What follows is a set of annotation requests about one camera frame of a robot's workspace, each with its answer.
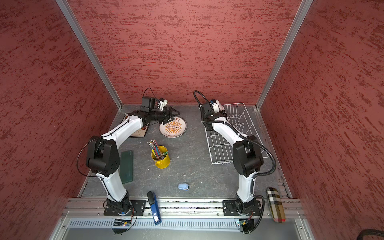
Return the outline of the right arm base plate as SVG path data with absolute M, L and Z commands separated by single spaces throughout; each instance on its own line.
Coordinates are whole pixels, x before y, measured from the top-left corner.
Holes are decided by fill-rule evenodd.
M 260 201 L 255 199 L 247 203 L 241 200 L 224 200 L 222 204 L 224 216 L 260 216 L 263 209 Z

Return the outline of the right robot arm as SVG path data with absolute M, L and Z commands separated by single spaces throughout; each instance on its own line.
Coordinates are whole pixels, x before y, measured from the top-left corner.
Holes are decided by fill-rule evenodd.
M 254 176 L 264 164 L 261 148 L 255 136 L 242 133 L 232 123 L 221 104 L 212 100 L 199 104 L 202 123 L 208 131 L 215 131 L 232 147 L 232 160 L 239 174 L 235 209 L 245 216 L 256 206 L 254 197 Z

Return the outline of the square floral plate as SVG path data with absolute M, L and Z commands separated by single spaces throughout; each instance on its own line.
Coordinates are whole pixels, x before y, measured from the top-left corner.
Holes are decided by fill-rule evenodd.
M 144 138 L 147 134 L 148 129 L 149 129 L 149 125 L 150 124 L 146 124 L 142 128 L 140 128 L 139 130 L 132 133 L 130 135 L 130 138 Z

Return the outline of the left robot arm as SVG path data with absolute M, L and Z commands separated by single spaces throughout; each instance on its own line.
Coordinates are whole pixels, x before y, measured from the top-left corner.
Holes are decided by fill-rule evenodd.
M 129 113 L 126 120 L 108 133 L 90 139 L 86 166 L 100 179 L 107 192 L 105 214 L 126 216 L 133 213 L 129 192 L 119 174 L 121 159 L 118 149 L 134 132 L 152 121 L 167 124 L 181 114 L 167 104 L 163 98 L 143 97 L 140 108 Z

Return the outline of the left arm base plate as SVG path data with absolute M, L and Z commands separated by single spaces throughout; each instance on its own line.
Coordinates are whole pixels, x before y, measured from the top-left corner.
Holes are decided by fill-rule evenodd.
M 104 216 L 142 216 L 146 208 L 145 200 L 130 200 L 125 202 L 114 202 L 107 199 L 103 203 Z

